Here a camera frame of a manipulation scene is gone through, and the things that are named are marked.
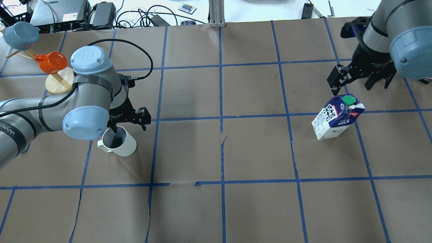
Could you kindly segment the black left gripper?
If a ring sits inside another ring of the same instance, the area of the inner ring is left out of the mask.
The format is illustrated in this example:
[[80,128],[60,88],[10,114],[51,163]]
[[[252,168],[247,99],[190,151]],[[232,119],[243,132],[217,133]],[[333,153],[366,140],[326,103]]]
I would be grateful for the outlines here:
[[117,123],[133,123],[141,126],[143,131],[151,124],[152,117],[146,107],[134,109],[129,99],[129,89],[135,87],[135,80],[128,75],[118,75],[121,87],[114,97],[109,110],[109,126],[114,133],[118,132]]

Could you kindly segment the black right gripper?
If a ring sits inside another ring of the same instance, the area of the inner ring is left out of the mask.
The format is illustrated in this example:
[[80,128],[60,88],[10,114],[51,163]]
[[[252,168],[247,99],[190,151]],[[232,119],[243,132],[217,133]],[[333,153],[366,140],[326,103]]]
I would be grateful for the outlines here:
[[344,23],[341,28],[340,37],[355,37],[358,46],[352,55],[351,63],[348,66],[335,65],[327,77],[333,96],[338,95],[342,87],[356,79],[367,77],[364,87],[371,90],[381,80],[385,80],[384,89],[387,89],[394,78],[396,69],[390,54],[372,49],[364,40],[371,20],[371,17],[358,17]]

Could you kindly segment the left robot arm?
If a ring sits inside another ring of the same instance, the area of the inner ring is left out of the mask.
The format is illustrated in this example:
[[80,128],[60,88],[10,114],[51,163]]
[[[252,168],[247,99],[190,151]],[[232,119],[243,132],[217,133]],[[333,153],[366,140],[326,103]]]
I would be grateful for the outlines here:
[[134,109],[128,89],[134,80],[114,69],[99,46],[83,46],[71,57],[76,76],[65,95],[14,98],[1,102],[1,168],[22,154],[41,133],[63,131],[77,140],[95,140],[117,123],[146,126],[147,108]]

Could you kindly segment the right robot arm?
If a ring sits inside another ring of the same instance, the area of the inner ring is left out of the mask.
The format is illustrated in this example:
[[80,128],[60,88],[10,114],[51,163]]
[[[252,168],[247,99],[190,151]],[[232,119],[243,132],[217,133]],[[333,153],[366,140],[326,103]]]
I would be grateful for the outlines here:
[[351,63],[336,65],[327,78],[335,96],[347,84],[365,78],[365,88],[395,74],[431,83],[432,21],[430,0],[383,0],[371,17],[358,17],[341,28],[342,38],[355,37]]

